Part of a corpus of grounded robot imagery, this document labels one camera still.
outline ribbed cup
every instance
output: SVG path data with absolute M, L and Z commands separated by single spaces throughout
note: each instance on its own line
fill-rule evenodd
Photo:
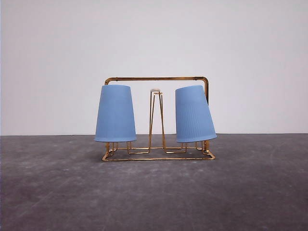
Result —
M 206 141 L 217 137 L 201 85 L 177 89 L 175 100 L 177 142 Z
M 102 86 L 95 141 L 135 141 L 135 119 L 129 86 Z

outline white backdrop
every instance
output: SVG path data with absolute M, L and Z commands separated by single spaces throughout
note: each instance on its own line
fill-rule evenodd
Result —
M 307 11 L 306 0 L 2 0 L 1 134 L 94 134 L 105 79 L 141 76 L 206 76 L 217 133 L 307 133 Z M 129 84 L 137 133 L 150 88 L 175 133 L 174 89 L 190 83 Z

